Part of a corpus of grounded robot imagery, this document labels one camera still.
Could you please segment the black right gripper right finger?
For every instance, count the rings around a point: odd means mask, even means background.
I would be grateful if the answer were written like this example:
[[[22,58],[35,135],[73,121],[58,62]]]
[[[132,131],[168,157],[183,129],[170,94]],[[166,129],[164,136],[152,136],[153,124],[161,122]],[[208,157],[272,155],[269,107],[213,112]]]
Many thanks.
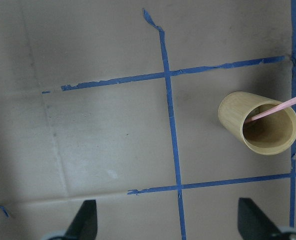
[[[244,240],[280,240],[282,232],[251,198],[238,200],[238,231]]]

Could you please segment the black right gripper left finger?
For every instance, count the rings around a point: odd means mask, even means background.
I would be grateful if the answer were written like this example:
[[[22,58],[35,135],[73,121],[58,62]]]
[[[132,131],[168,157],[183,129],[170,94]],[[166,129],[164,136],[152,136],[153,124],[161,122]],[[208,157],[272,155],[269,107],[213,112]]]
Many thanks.
[[[98,220],[96,200],[85,200],[65,232],[65,240],[94,240],[97,237]]]

